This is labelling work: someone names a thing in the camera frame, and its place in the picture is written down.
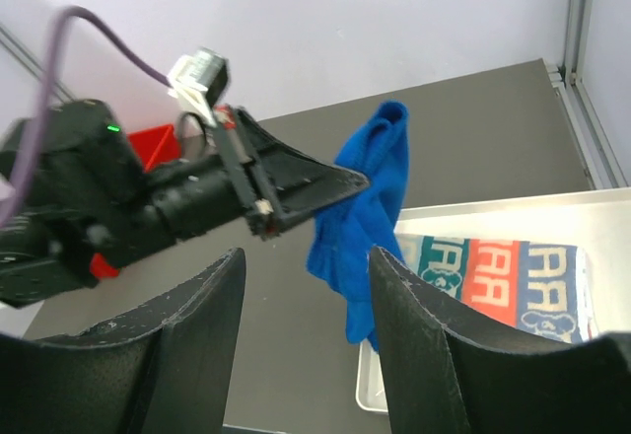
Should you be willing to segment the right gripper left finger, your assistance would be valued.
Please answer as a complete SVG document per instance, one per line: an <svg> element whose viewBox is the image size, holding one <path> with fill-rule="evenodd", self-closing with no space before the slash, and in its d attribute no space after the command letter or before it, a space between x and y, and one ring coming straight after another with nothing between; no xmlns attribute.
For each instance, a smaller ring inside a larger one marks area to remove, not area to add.
<svg viewBox="0 0 631 434"><path fill-rule="evenodd" d="M244 294L232 249L79 334L2 336L2 432L222 432Z"/></svg>

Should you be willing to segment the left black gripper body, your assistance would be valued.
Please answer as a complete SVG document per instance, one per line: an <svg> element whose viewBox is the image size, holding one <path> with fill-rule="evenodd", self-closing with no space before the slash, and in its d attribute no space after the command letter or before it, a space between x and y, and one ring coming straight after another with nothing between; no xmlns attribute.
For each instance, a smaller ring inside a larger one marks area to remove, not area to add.
<svg viewBox="0 0 631 434"><path fill-rule="evenodd" d="M245 218L260 238L276 234L276 189L255 148L251 116L242 108L215 108L218 127L204 127L213 154L173 160L148 174L151 206L177 242Z"/></svg>

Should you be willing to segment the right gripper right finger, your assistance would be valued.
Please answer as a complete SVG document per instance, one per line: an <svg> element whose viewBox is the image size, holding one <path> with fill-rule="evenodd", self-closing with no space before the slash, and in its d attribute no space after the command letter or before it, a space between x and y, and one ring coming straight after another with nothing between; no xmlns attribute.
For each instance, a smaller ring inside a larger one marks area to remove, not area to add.
<svg viewBox="0 0 631 434"><path fill-rule="evenodd" d="M369 259L395 433L626 433L630 337L578 344L499 323L382 248Z"/></svg>

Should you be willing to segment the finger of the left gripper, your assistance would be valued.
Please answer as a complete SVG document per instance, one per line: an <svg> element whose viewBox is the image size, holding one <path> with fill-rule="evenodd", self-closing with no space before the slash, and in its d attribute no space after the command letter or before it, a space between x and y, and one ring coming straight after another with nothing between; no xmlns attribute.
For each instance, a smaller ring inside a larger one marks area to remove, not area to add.
<svg viewBox="0 0 631 434"><path fill-rule="evenodd" d="M282 187L268 181L265 196L271 198L272 214L265 222L265 231L288 232L320 209L358 194L369 184L368 181L303 181Z"/></svg>
<svg viewBox="0 0 631 434"><path fill-rule="evenodd" d="M369 187L362 173L323 162L282 142L244 108L235 108L234 113L283 201L338 202Z"/></svg>

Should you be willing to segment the dark blue towel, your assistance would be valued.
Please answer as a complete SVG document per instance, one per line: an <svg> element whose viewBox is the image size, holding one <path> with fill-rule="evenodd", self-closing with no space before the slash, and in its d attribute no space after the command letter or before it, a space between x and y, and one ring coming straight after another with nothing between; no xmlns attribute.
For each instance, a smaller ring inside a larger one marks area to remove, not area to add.
<svg viewBox="0 0 631 434"><path fill-rule="evenodd" d="M335 164L365 175L370 185L359 194L318 212L315 237L306 261L308 273L326 282L346 301L347 341L369 341L379 349L369 276L374 246L397 258L394 235L408 184L409 112L395 101L379 105L344 144Z"/></svg>

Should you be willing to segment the beige rabbit letter towel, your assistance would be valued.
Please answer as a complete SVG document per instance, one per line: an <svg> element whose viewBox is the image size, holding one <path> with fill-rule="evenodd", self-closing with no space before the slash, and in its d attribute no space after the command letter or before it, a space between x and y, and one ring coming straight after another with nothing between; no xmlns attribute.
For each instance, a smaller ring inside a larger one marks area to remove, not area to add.
<svg viewBox="0 0 631 434"><path fill-rule="evenodd" d="M419 279L504 325L566 343L597 335L585 252L575 246L398 234Z"/></svg>

